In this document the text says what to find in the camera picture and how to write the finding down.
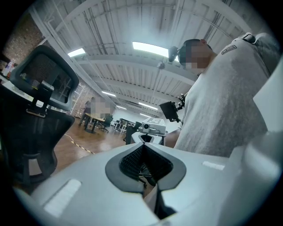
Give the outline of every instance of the wooden floor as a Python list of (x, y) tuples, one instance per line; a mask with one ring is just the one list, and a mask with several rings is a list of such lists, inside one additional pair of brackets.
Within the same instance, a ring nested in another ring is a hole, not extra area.
[[(76, 118), (76, 121), (66, 134), (71, 136), (75, 143), (93, 153), (108, 151), (126, 144), (125, 141), (123, 141), (126, 135), (114, 132), (112, 126), (108, 129), (109, 133), (95, 128), (96, 133), (91, 134), (84, 130), (83, 125), (79, 126), (79, 122), (79, 119)], [(58, 164), (53, 175), (78, 159), (90, 155), (89, 152), (71, 143), (71, 141), (70, 137), (64, 135), (56, 145), (54, 151), (57, 156)]]

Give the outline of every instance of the fluorescent light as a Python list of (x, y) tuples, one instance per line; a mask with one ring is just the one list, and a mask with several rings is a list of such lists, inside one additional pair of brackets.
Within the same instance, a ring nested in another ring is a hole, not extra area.
[(144, 114), (142, 114), (142, 113), (140, 113), (140, 115), (143, 115), (143, 116), (146, 116), (146, 117), (148, 117), (148, 118), (151, 118), (150, 116), (148, 116), (148, 115), (144, 115)]
[(158, 55), (161, 55), (161, 56), (168, 58), (168, 49), (165, 49), (165, 48), (157, 46), (157, 45), (151, 45), (151, 44), (147, 44), (147, 43), (135, 42), (134, 41), (133, 42), (133, 48), (136, 49), (136, 50), (147, 51), (147, 52), (158, 54)]
[[(118, 107), (118, 108), (123, 108), (123, 107), (120, 107), (120, 106), (118, 106), (118, 105), (117, 105), (116, 107)], [(123, 108), (123, 109), (127, 110), (127, 108)]]
[(80, 48), (80, 49), (77, 49), (77, 50), (74, 50), (70, 53), (68, 53), (69, 57), (74, 57), (76, 55), (80, 55), (80, 54), (83, 54), (85, 53), (84, 49), (83, 48)]
[(115, 97), (115, 96), (116, 96), (116, 95), (114, 95), (114, 94), (110, 94), (110, 93), (107, 93), (107, 92), (104, 92), (104, 91), (101, 91), (101, 92), (103, 92), (104, 94), (107, 94), (107, 95), (113, 96), (113, 97)]
[(154, 109), (154, 110), (158, 110), (158, 108), (155, 108), (155, 107), (152, 107), (152, 106), (149, 106), (149, 105), (146, 105), (146, 104), (140, 103), (140, 102), (139, 102), (138, 104), (143, 105), (143, 106), (145, 106), (145, 107), (152, 108), (152, 109)]

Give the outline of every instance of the mounted camera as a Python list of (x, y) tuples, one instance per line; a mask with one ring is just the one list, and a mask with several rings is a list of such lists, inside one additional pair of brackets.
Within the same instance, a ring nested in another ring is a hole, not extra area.
[(166, 126), (163, 119), (150, 117), (142, 121), (142, 125), (138, 130), (146, 134), (164, 135)]
[(179, 119), (179, 116), (177, 114), (177, 111), (181, 110), (185, 106), (185, 96), (181, 94), (181, 97), (177, 97), (180, 102), (178, 103), (179, 107), (175, 106), (175, 102), (169, 101), (163, 104), (160, 104), (161, 110), (165, 117), (170, 120), (170, 122), (181, 122), (183, 124), (183, 121)]

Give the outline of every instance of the ceiling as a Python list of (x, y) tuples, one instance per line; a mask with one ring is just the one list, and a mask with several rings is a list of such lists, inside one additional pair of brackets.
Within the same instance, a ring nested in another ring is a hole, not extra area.
[[(44, 41), (92, 88), (113, 104), (155, 117), (161, 115), (161, 103), (178, 102), (197, 76), (177, 61), (134, 50), (133, 41), (168, 49), (187, 39), (206, 39), (219, 53), (239, 35), (267, 29), (242, 0), (41, 0), (30, 12)], [(66, 55), (78, 48), (86, 54)], [(157, 68), (161, 61), (163, 70)]]

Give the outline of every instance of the ceiling beam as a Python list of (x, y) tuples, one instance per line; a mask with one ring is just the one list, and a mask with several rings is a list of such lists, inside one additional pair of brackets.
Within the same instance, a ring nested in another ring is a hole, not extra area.
[(225, 16), (228, 20), (231, 20), (233, 23), (237, 24), (244, 32), (252, 32), (250, 26), (246, 21), (241, 18), (231, 7), (226, 5), (220, 0), (198, 0), (198, 2), (203, 3), (204, 5), (209, 6), (214, 9), (216, 12)]
[(145, 115), (149, 115), (149, 116), (152, 116), (152, 117), (160, 117), (162, 114), (161, 113), (158, 113), (158, 112), (154, 112), (154, 111), (144, 111), (134, 105), (131, 105), (131, 104), (127, 104), (127, 103), (117, 103), (118, 106), (121, 106), (121, 107), (125, 107), (127, 110), (130, 110), (135, 112), (135, 113), (142, 113), (142, 114), (145, 114)]
[[(147, 88), (144, 88), (144, 87), (140, 87), (140, 86), (136, 86), (136, 85), (133, 85), (133, 84), (115, 81), (115, 80), (111, 80), (111, 79), (104, 79), (104, 78), (94, 78), (93, 80), (94, 80), (95, 83), (102, 83), (102, 84), (106, 83), (107, 85), (120, 87), (120, 88), (130, 90), (130, 91), (133, 91), (133, 92), (145, 94), (147, 96), (153, 95), (153, 90), (150, 90), (150, 89), (147, 89)], [(169, 95), (163, 94), (161, 92), (157, 92), (157, 91), (155, 91), (154, 97), (162, 99), (162, 100), (166, 100), (166, 101), (172, 101), (172, 102), (179, 101), (175, 97), (172, 97), (172, 96), (169, 96)]]
[(143, 104), (146, 104), (146, 105), (149, 105), (149, 106), (158, 108), (158, 110), (153, 110), (153, 109), (152, 109), (152, 111), (154, 111), (154, 112), (161, 112), (161, 108), (160, 108), (160, 106), (158, 106), (158, 105), (150, 104), (150, 103), (148, 103), (148, 102), (145, 102), (145, 101), (142, 101), (142, 100), (133, 98), (133, 97), (128, 97), (128, 96), (125, 96), (125, 95), (122, 95), (122, 94), (114, 93), (114, 92), (111, 92), (111, 91), (108, 91), (108, 90), (107, 90), (107, 92), (110, 93), (110, 94), (116, 95), (116, 97), (109, 96), (109, 97), (112, 98), (114, 101), (115, 101), (115, 99), (118, 98), (118, 99), (130, 101), (130, 102), (133, 102), (133, 103), (136, 103), (136, 104), (138, 104), (138, 103), (140, 102), (140, 103), (143, 103)]
[[(224, 2), (220, 1), (220, 0), (198, 0), (199, 2), (209, 6), (210, 8), (214, 9), (215, 11), (219, 12), (220, 14), (224, 15), (227, 19), (232, 20), (235, 24), (237, 24), (241, 29), (243, 29), (245, 32), (252, 32), (251, 28), (249, 27), (249, 25), (244, 21), (244, 19), (242, 19), (232, 8), (230, 8), (228, 5), (226, 5)], [(63, 26), (64, 23), (69, 23), (71, 22), (76, 16), (78, 16), (79, 14), (83, 13), (85, 10), (87, 10), (88, 8), (99, 4), (100, 2), (103, 2), (103, 0), (86, 0), (85, 2), (83, 2), (82, 4), (80, 4), (78, 7), (76, 7), (73, 11), (71, 11), (65, 18), (64, 21), (62, 21), (57, 27), (56, 27), (56, 31), (58, 32)], [(133, 5), (127, 5), (127, 6), (123, 6), (123, 7), (119, 7), (119, 8), (128, 8), (128, 7), (140, 7), (143, 5), (148, 5), (148, 6), (157, 6), (157, 7), (170, 7), (173, 8), (173, 6), (171, 5), (164, 5), (164, 4), (133, 4)], [(113, 11), (114, 9), (108, 11), (108, 12), (104, 12), (102, 15), (104, 15), (105, 13), (109, 13), (111, 11)], [(191, 13), (194, 14), (195, 16), (200, 17), (201, 19), (205, 19), (203, 18), (201, 15), (197, 15), (195, 12), (192, 12), (191, 9), (183, 9), (183, 8), (179, 8), (179, 11), (183, 11), (184, 13)]]
[[(141, 68), (148, 71), (157, 73), (157, 65), (160, 63), (159, 60), (136, 57), (136, 56), (125, 56), (125, 55), (96, 55), (88, 56), (88, 60), (78, 60), (79, 64), (114, 64), (123, 65), (134, 68)], [(161, 70), (161, 74), (177, 79), (181, 82), (193, 85), (198, 77), (190, 71), (179, 68), (172, 64), (165, 64), (165, 68)]]

